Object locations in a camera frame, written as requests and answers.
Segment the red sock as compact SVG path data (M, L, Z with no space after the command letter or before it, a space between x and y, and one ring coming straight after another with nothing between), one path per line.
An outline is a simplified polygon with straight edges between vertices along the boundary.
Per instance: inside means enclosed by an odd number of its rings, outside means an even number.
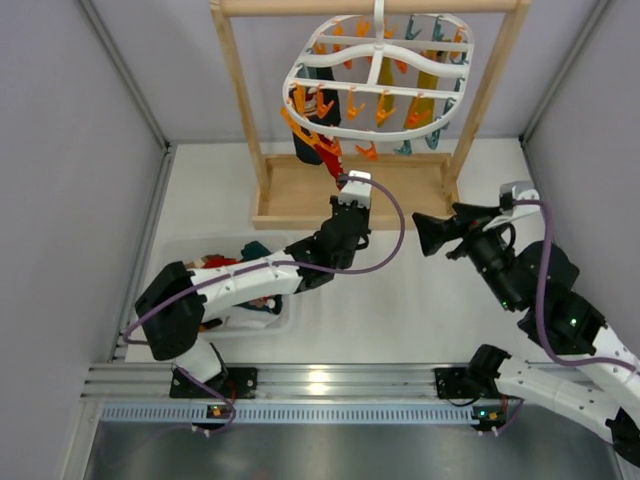
M240 261L234 258L229 258L221 255L209 255L203 259L203 269L221 268L235 264L239 264Z
M333 137L319 136L318 143L314 146L329 174L335 180L336 187L341 190L346 181L342 179L345 175L342 164L342 149L337 139Z

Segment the white clip hanger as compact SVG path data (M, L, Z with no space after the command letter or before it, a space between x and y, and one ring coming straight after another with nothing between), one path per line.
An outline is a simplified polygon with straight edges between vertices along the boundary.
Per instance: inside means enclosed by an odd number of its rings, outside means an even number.
M359 154L375 159L380 143L409 156L424 140L436 150L463 100L474 56L470 26L455 15L411 13L403 33L390 25L384 2L368 16L338 15L307 40L282 85L281 115L291 130L314 148L319 136L355 143ZM384 57L393 61L394 86L378 83ZM334 81L318 80L317 68L331 67ZM312 121L320 90L338 91L341 123ZM378 96L392 94L386 111Z

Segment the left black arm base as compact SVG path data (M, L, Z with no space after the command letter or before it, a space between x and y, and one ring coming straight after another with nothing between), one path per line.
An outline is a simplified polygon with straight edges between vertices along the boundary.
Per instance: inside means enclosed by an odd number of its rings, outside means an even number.
M227 400L254 399L258 386L258 369L253 367L231 367L219 377L204 382ZM173 369L169 397L174 399L213 398L207 390L188 379L177 368Z

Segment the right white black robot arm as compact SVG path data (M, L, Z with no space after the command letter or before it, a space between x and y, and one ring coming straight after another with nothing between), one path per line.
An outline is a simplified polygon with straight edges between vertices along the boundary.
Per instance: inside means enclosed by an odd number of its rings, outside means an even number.
M458 241L447 258L469 259L502 307L523 313L517 326L526 337L594 386L562 380L489 344L476 350L463 382L477 397L516 397L579 423L638 465L639 359L575 291L580 270L553 243L548 208L519 200L504 207L457 203L454 211L447 220L413 214L424 256Z

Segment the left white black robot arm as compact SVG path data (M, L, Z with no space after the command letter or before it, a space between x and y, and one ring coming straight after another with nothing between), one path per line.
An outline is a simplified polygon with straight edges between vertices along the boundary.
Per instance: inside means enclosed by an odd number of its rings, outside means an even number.
M318 231L266 257L208 269L165 265L135 303L153 359L171 361L212 387L222 382L226 366L201 337L203 323L252 300L317 289L368 246L371 202L339 195L330 204L332 215Z

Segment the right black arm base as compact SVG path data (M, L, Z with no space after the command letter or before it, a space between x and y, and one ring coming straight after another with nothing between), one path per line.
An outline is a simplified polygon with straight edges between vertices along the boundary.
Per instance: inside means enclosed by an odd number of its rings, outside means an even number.
M434 370L437 396L442 400L499 399L501 394L488 379L466 367L440 367Z

